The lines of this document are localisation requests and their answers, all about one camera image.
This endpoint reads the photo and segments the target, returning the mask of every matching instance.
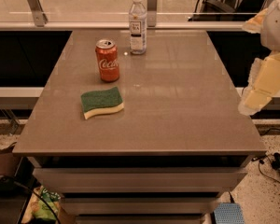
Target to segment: soda can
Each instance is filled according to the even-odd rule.
[[[119,79],[118,48],[110,39],[101,39],[96,43],[96,58],[101,80],[112,82]]]

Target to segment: water bottle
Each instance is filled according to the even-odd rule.
[[[133,0],[129,24],[131,54],[143,54],[147,49],[147,10],[142,0]]]

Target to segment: speckled floor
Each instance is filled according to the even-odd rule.
[[[0,120],[0,148],[8,147],[17,141],[21,135],[26,120],[20,120],[21,126],[14,135],[8,135],[10,125],[6,120]],[[270,127],[280,128],[280,120],[254,120],[259,132],[264,133]],[[261,137],[267,148],[267,155],[273,160],[275,152],[280,153],[280,132],[271,131]],[[280,224],[280,184],[262,175],[260,170],[280,181],[280,173],[270,165],[270,160],[264,160],[264,164],[258,161],[250,162],[246,169],[247,176],[231,192],[236,203],[241,205],[246,224]],[[224,193],[220,200],[224,203],[230,201],[229,193]],[[210,224],[210,217],[206,217],[204,224]]]

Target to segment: green scouring pad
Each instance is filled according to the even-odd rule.
[[[116,113],[124,107],[117,87],[83,93],[81,101],[85,119],[96,115]]]

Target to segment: table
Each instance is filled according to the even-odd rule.
[[[119,49],[112,83],[98,73],[101,38]],[[81,30],[65,50],[14,154],[29,157],[77,223],[199,223],[265,153],[205,31],[148,30],[147,52],[137,56],[126,30]],[[114,86],[124,110],[84,120],[80,95]]]

